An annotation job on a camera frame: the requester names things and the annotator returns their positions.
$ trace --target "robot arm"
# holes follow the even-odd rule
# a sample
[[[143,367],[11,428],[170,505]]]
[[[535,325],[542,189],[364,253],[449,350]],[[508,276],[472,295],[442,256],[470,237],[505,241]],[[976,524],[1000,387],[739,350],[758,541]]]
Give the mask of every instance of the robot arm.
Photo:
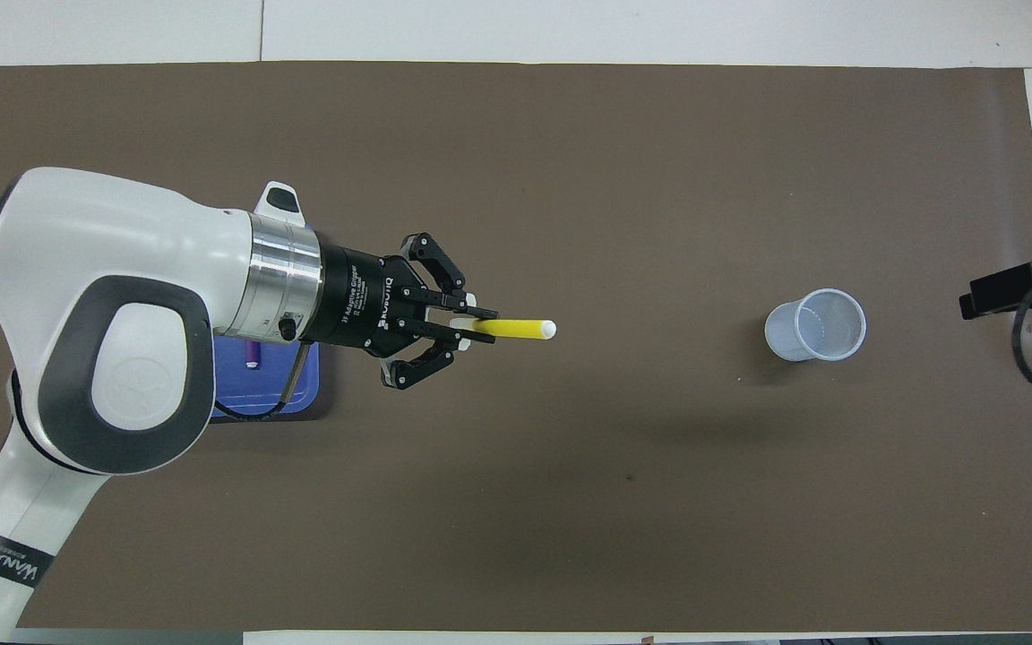
[[[102,174],[24,173],[0,201],[0,323],[17,366],[0,452],[0,641],[98,487],[167,464],[203,431],[213,334],[360,348],[405,389],[471,340],[494,342],[427,322],[430,308],[496,317],[464,283],[426,233],[384,257],[326,244],[282,184],[247,213]],[[422,337],[421,356],[398,358]]]

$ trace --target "robotiq logo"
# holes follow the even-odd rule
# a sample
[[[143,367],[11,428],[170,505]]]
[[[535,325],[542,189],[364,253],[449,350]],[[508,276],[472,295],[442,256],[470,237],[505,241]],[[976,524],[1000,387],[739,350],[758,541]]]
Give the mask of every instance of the robotiq logo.
[[[392,278],[384,279],[384,304],[381,305],[381,319],[377,320],[377,326],[382,329],[389,328],[389,296],[392,294]]]

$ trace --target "brown mat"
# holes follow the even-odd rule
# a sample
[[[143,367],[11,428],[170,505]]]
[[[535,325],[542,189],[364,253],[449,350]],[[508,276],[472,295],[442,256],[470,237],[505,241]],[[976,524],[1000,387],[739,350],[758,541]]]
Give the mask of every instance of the brown mat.
[[[560,334],[407,392],[340,352],[323,421],[104,486],[24,625],[1032,630],[1032,388],[957,302],[1032,260],[1021,71],[0,68],[0,193],[37,165],[287,181]],[[779,362],[764,317],[818,287],[865,346]],[[0,333],[0,442],[9,368]]]

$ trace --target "plastic cup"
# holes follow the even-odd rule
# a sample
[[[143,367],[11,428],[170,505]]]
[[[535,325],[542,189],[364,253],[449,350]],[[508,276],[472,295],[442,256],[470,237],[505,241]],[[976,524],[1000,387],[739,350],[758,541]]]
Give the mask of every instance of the plastic cup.
[[[771,351],[784,360],[842,360],[863,346],[867,317],[843,291],[819,289],[776,307],[763,330]]]

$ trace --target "blue tray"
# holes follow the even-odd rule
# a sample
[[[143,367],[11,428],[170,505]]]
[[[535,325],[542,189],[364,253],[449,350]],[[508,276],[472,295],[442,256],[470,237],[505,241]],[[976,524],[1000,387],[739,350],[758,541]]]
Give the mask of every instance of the blue tray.
[[[246,342],[240,338],[214,338],[214,374],[217,376],[217,397],[227,408],[243,414],[258,414],[273,408],[286,387],[289,368],[297,356],[298,343],[261,343],[261,360],[257,370],[246,367]],[[321,352],[319,344],[309,350],[304,368],[294,395],[276,416],[294,416],[319,404],[321,392]],[[300,416],[302,419],[320,417]],[[225,414],[214,410],[214,420],[229,420]]]

